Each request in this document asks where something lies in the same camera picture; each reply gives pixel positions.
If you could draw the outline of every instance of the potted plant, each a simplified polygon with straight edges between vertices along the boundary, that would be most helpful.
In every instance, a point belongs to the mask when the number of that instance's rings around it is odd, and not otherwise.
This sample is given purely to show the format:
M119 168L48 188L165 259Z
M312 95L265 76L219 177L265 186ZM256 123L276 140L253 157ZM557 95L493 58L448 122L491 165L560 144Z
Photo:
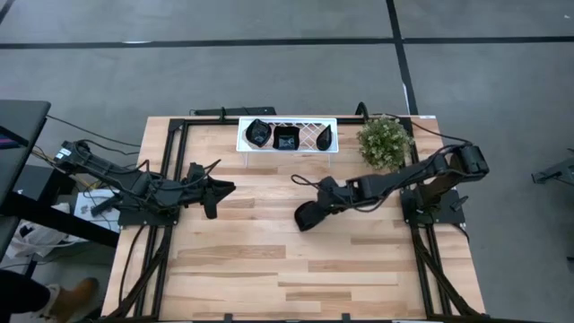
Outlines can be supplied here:
M375 170L396 170L404 162L413 139L397 118L376 118L357 133L362 158Z

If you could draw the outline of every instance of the wooden table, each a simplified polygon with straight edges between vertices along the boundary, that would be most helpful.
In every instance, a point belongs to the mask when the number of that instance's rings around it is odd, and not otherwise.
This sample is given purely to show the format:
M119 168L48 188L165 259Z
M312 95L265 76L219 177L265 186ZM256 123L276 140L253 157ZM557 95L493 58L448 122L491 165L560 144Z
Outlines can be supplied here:
M147 122L139 162L149 159L154 171L160 170L169 119ZM413 121L439 131L434 118ZM222 319L224 313L235 319L340 319L345 312L354 319L425 318L410 230L396 192L375 212L332 215L305 233L293 220L295 209L316 199L317 192L293 184L291 174L311 181L329 175L344 181L373 173L359 155L356 133L361 126L338 128L340 151L331 157L330 168L325 155L283 153L253 153L245 168L235 152L237 126L191 126L184 165L208 165L221 158L212 176L235 182L237 190L219 203L216 220L207 220L199 205L182 209L171 242L160 319ZM442 146L440 137L418 128L414 137L421 159ZM176 153L174 144L169 174ZM465 236L446 224L435 225L435 230L445 274L472 307L484 311ZM121 232L104 315L117 307L136 231ZM125 294L140 275L146 240L144 229L127 269ZM430 287L435 312L440 313L431 274ZM152 294L148 288L143 314L151 311Z

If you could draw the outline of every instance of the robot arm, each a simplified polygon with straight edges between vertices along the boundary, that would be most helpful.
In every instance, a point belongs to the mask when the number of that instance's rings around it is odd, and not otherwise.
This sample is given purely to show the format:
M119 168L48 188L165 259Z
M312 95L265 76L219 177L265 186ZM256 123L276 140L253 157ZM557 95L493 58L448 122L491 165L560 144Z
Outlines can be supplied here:
M119 203L122 196L129 196L136 205L121 207L170 214L177 212L182 205L200 203L207 217L214 219L217 217L217 203L235 190L232 182L212 179L203 166L194 162L189 166L187 177L181 181L164 179L162 175L148 170L128 170L94 155L82 140L64 142L55 162L60 170L68 174L87 173L119 190L119 195L102 204L101 210ZM97 213L99 209L94 208L92 211Z
M479 180L488 172L488 165L477 146L448 145L425 161L386 175L372 174L347 179L342 187L332 177L321 179L314 185L317 188L317 202L309 201L301 205L295 211L295 221L301 231L307 231L330 214L369 205L377 207L394 190L415 183L419 183L414 189L417 204L425 207L436 203L442 194L456 184ZM430 184L422 184L431 178L435 179Z

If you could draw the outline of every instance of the gray floor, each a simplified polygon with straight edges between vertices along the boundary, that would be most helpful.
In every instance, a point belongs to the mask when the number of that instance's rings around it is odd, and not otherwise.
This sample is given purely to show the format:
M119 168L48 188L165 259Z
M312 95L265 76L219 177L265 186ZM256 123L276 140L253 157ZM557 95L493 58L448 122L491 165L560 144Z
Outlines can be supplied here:
M404 37L574 35L569 0L396 6ZM382 0L16 0L0 26L0 42L390 35ZM459 187L470 196L465 214L486 309L494 317L570 322L572 191L536 186L530 173L574 147L574 43L405 50L420 113L479 144L491 166L486 179ZM0 97L49 100L54 116L130 142L141 140L148 116L190 109L271 105L280 114L337 114L363 100L371 113L406 112L393 45L0 50L0 71ZM80 138L94 139L49 121L39 146L53 154L62 141ZM96 275L106 283L102 264L113 251L93 254L102 256L98 265L85 254L69 257L39 267L35 278L72 285Z

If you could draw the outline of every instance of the person's foot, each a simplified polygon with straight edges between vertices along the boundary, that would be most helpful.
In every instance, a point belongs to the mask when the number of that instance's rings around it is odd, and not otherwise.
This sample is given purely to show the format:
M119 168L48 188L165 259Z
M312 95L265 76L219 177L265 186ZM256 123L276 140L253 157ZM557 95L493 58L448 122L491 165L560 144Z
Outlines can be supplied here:
M75 286L72 291L60 288L60 293L49 312L58 323L66 323L79 309L88 305L98 291L98 280L86 278Z

